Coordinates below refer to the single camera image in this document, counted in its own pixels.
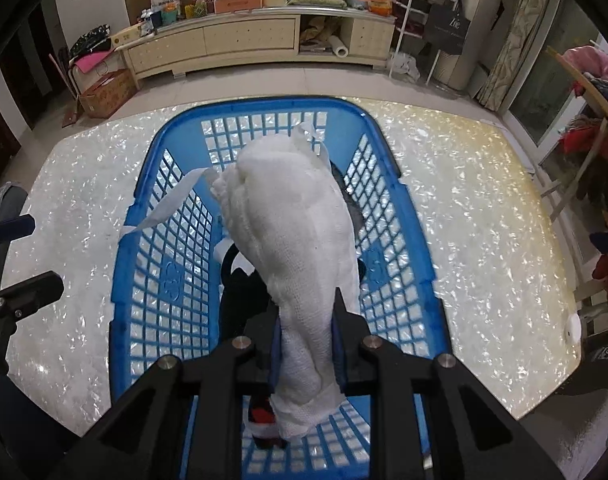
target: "pink clothing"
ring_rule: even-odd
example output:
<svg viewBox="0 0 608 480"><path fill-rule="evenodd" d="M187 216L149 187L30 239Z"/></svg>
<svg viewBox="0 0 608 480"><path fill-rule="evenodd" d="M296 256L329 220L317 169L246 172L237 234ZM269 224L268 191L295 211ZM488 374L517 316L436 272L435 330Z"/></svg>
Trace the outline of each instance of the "pink clothing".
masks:
<svg viewBox="0 0 608 480"><path fill-rule="evenodd" d="M106 59L112 50L107 50L106 52L94 52L92 54L88 54L87 56L79 58L75 61L75 65L79 67L79 70L87 74L90 70L94 69L99 63L101 63L104 59Z"/></svg>
<svg viewBox="0 0 608 480"><path fill-rule="evenodd" d="M564 53L564 59L580 72L608 81L608 55L594 46L570 48Z"/></svg>

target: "cabinet door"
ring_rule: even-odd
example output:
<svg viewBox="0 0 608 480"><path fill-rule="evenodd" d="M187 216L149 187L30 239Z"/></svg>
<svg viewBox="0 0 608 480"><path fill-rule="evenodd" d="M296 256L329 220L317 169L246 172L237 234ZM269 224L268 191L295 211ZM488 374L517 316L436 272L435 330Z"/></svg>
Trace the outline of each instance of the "cabinet door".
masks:
<svg viewBox="0 0 608 480"><path fill-rule="evenodd" d="M394 28L392 23L343 20L340 35L351 56L386 59Z"/></svg>
<svg viewBox="0 0 608 480"><path fill-rule="evenodd" d="M244 50L295 47L295 20L248 20L204 28L206 52L226 54Z"/></svg>
<svg viewBox="0 0 608 480"><path fill-rule="evenodd" d="M193 57L205 56L204 29L195 28L156 38L148 43L130 48L128 53L135 73Z"/></svg>

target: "gray fabric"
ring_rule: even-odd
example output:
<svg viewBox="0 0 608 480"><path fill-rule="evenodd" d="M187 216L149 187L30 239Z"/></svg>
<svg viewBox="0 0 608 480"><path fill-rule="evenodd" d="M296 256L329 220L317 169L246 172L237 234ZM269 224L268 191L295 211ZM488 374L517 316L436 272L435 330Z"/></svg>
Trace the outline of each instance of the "gray fabric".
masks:
<svg viewBox="0 0 608 480"><path fill-rule="evenodd" d="M606 450L608 390L554 395L521 420L566 480L582 480Z"/></svg>

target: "black shopping bag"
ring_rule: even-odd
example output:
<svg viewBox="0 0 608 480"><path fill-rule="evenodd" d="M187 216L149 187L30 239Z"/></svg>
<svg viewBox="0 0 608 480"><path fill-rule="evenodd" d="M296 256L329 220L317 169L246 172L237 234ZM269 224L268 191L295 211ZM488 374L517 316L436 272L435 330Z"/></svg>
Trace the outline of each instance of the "black shopping bag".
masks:
<svg viewBox="0 0 608 480"><path fill-rule="evenodd" d="M469 26L470 20L458 10L434 4L428 13L423 39L446 54L459 55L464 48Z"/></svg>

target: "orange plastic bag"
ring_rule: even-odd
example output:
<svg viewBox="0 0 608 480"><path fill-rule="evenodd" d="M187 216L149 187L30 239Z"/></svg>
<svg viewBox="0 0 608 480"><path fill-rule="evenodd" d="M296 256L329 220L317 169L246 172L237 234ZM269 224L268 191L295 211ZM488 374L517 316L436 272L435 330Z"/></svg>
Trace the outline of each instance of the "orange plastic bag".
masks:
<svg viewBox="0 0 608 480"><path fill-rule="evenodd" d="M393 12L393 1L369 0L369 10L380 16L390 16Z"/></svg>

